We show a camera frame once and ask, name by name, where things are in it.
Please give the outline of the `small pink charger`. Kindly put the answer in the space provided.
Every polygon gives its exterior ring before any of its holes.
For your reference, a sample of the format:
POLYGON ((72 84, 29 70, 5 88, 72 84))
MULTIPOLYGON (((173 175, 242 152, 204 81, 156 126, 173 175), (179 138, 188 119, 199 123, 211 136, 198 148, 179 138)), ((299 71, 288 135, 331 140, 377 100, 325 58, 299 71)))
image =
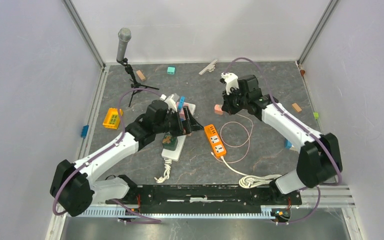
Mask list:
POLYGON ((221 104, 216 104, 214 106, 214 113, 217 115, 222 116, 223 115, 223 110, 222 110, 222 105, 221 104))

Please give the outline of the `light blue adapter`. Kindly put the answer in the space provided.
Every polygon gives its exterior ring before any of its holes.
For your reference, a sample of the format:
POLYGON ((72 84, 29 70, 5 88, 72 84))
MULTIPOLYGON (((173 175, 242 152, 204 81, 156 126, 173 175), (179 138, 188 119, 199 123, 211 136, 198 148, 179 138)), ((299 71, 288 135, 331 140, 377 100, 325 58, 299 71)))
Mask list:
POLYGON ((181 96, 178 103, 177 103, 177 110, 178 112, 180 113, 183 109, 183 105, 184 105, 184 102, 185 102, 185 97, 184 96, 181 96))

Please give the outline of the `dark green socket cube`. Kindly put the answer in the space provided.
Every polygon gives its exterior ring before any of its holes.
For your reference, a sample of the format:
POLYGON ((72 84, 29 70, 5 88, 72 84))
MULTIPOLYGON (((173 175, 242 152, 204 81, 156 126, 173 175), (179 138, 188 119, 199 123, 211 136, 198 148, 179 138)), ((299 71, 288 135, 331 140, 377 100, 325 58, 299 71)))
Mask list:
POLYGON ((165 133, 162 139, 162 147, 164 150, 175 151, 178 145, 178 138, 170 133, 165 133))

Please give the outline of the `orange power strip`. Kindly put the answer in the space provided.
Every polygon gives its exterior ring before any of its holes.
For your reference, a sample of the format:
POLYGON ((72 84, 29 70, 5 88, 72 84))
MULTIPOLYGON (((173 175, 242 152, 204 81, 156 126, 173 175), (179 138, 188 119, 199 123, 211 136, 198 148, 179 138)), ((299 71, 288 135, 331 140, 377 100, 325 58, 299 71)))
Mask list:
POLYGON ((204 132, 209 141, 214 156, 218 159, 224 157, 227 151, 215 126, 213 124, 206 125, 204 127, 204 132))

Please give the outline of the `white multicolour power strip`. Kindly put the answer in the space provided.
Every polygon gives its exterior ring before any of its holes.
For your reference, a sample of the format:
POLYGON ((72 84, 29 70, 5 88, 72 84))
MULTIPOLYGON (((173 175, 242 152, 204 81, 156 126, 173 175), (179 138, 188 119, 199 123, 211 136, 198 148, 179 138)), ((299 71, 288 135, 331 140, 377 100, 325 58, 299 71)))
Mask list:
MULTIPOLYGON (((196 110, 196 105, 192 103, 185 102, 183 106, 187 106, 189 108, 190 113, 193 115, 196 110)), ((161 157, 163 159, 169 159, 177 162, 180 159, 180 155, 185 144, 187 136, 182 135, 177 137, 177 144, 175 150, 163 149, 161 152, 161 157)))

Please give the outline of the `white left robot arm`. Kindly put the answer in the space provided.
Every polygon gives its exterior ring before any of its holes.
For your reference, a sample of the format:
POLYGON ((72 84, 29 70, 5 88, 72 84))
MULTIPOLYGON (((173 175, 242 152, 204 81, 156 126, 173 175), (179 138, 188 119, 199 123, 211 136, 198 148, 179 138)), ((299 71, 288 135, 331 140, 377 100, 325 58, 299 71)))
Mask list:
POLYGON ((133 203, 137 190, 124 178, 99 180, 99 177, 145 146, 152 143, 156 135, 169 133, 173 137, 189 135, 204 127, 184 106, 181 119, 175 106, 163 100, 154 100, 145 113, 138 116, 114 140, 96 152, 75 162, 61 161, 55 170, 50 187, 54 201, 52 211, 56 216, 68 213, 72 217, 82 214, 91 204, 112 199, 133 203))

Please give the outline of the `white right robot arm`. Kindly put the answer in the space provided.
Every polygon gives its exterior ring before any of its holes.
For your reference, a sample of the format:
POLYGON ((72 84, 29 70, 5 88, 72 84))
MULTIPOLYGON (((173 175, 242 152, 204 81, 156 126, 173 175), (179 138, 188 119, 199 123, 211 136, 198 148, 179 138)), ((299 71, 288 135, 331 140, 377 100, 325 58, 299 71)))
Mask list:
POLYGON ((220 81, 225 85, 222 111, 235 115, 246 110, 278 131, 298 150, 296 169, 269 184, 268 196, 273 203, 282 204, 289 193, 314 188, 333 177, 337 177, 339 183, 342 181, 339 141, 334 134, 312 129, 289 113, 276 98, 264 95, 254 75, 238 77, 234 73, 223 73, 220 81))

